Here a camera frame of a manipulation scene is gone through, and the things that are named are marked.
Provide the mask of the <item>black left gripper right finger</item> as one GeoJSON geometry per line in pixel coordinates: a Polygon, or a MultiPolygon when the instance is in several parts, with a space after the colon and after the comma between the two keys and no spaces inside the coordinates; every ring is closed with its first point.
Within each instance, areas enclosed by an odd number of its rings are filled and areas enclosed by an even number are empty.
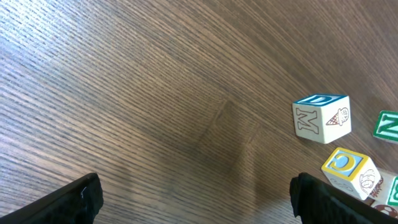
{"type": "Polygon", "coordinates": [[[290,181],[290,201],[303,224],[397,224],[397,219],[302,172],[290,181]]]}

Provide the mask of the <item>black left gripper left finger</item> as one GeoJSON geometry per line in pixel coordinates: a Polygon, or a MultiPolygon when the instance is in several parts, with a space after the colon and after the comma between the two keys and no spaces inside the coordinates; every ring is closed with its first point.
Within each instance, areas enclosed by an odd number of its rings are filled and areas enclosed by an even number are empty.
{"type": "Polygon", "coordinates": [[[89,173],[1,217],[1,223],[93,223],[104,203],[100,178],[89,173]]]}

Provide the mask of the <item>letter A soccer block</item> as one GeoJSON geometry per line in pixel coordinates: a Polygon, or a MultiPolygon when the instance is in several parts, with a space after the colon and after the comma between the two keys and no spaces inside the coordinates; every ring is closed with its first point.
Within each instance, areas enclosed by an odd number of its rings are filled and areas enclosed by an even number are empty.
{"type": "Polygon", "coordinates": [[[397,216],[398,216],[397,206],[387,205],[387,204],[380,203],[378,201],[374,201],[371,204],[371,207],[375,208],[376,210],[378,210],[382,213],[385,213],[386,215],[389,215],[390,217],[397,218],[397,216]]]}

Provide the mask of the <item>green letter B pineapple block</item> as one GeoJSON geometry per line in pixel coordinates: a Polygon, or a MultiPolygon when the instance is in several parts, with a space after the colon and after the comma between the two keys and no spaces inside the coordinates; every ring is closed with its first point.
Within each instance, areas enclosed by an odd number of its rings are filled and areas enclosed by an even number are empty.
{"type": "Polygon", "coordinates": [[[378,171],[381,179],[369,194],[369,198],[387,205],[397,174],[380,168],[378,168],[378,171]]]}

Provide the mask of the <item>letter Z block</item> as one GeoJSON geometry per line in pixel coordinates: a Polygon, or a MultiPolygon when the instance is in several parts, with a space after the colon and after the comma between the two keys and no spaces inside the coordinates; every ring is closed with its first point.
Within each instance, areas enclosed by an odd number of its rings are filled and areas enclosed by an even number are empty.
{"type": "Polygon", "coordinates": [[[351,127],[348,95],[314,94],[292,103],[298,137],[328,144],[347,134],[351,127]]]}

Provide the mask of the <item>yellow letter C block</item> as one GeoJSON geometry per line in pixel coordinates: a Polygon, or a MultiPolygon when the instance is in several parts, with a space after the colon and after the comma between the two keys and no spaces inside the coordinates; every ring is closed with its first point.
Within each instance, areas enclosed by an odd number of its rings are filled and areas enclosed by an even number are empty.
{"type": "Polygon", "coordinates": [[[342,147],[331,153],[321,170],[332,186],[360,200],[367,199],[381,179],[369,156],[342,147]]]}

